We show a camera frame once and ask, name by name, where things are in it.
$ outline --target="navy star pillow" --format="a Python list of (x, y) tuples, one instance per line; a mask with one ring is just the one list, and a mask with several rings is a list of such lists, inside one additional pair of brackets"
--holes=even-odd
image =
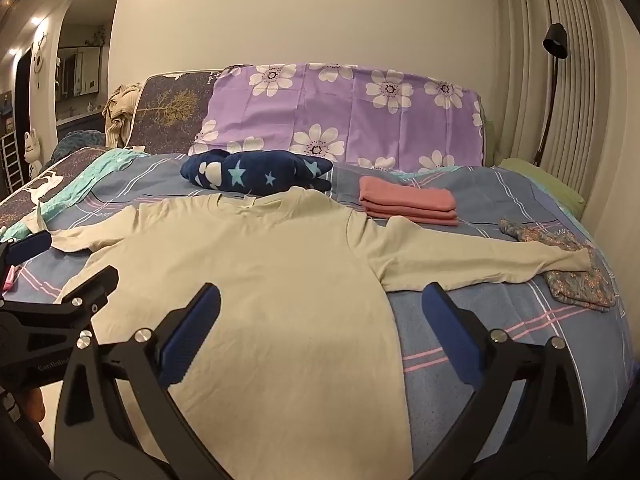
[(206, 189), (267, 196), (292, 186), (329, 191), (331, 183), (319, 177), (332, 167), (325, 158), (285, 150), (233, 154), (210, 150), (191, 155), (180, 168), (180, 174)]

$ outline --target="cushion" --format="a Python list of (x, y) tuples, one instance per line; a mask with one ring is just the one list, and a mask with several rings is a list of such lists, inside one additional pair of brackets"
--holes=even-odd
[(573, 190), (553, 175), (548, 174), (545, 170), (542, 170), (542, 168), (534, 166), (520, 158), (505, 158), (500, 163), (500, 167), (505, 170), (515, 171), (516, 173), (530, 178), (536, 184), (539, 184), (543, 189), (545, 189), (546, 192), (555, 198), (562, 206), (568, 209), (568, 211), (578, 220), (582, 216), (585, 200), (577, 191)]
[(364, 168), (480, 166), (476, 92), (356, 65), (235, 67), (216, 81), (190, 155), (289, 150)]
[(157, 153), (186, 153), (207, 115), (213, 83), (222, 70), (151, 76), (143, 86), (128, 146)]
[(292, 186), (329, 191), (331, 183), (319, 177), (333, 166), (325, 158), (284, 150), (233, 155), (224, 150), (210, 150), (191, 155), (180, 168), (180, 174), (206, 189), (267, 196)]

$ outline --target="floral fabric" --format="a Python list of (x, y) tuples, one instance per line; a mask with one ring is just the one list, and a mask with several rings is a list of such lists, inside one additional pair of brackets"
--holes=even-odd
[(481, 166), (476, 92), (353, 64), (235, 66), (215, 82), (188, 153), (289, 150), (407, 173)]
[(549, 270), (544, 273), (551, 295), (561, 303), (584, 306), (601, 312), (615, 306), (613, 286), (598, 268), (598, 257), (593, 247), (582, 245), (571, 232), (547, 233), (508, 220), (500, 221), (500, 231), (517, 238), (519, 242), (538, 241), (565, 251), (578, 251), (587, 247), (591, 256), (591, 270), (588, 272)]
[[(213, 83), (222, 75), (221, 70), (199, 70), (147, 79), (133, 116), (128, 146), (144, 146), (145, 152), (152, 154), (186, 153), (207, 115)], [(215, 125), (205, 124), (200, 136), (215, 139)]]

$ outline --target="doorway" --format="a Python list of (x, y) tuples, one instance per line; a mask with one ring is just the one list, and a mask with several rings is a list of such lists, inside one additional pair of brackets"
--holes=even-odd
[[(15, 69), (15, 96), (14, 96), (14, 118), (15, 118), (15, 133), (17, 137), (17, 158), (20, 160), (16, 171), (8, 172), (8, 179), (10, 190), (16, 190), (22, 186), (28, 178), (25, 178), (29, 174), (29, 165), (24, 160), (24, 134), (31, 131), (31, 123), (29, 120), (29, 77), (31, 74), (31, 49), (29, 49), (18, 61), (18, 65)], [(5, 155), (9, 159), (8, 150), (2, 147), (6, 151)]]
[(59, 139), (72, 130), (104, 131), (101, 111), (110, 95), (107, 72), (117, 1), (71, 0), (66, 10), (54, 96)]

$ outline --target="beige long-sleeve shirt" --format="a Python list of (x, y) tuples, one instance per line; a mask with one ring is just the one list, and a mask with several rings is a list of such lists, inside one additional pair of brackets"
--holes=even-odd
[[(297, 187), (258, 200), (213, 194), (130, 206), (57, 232), (53, 245), (94, 251), (61, 297), (106, 265), (120, 273), (94, 317), (101, 343), (156, 327), (204, 282), (219, 287), (220, 317), (170, 393), (238, 480), (406, 480), (408, 413), (385, 291), (590, 266), (586, 250), (436, 232), (400, 217), (381, 227)], [(125, 402), (130, 410), (130, 392)]]

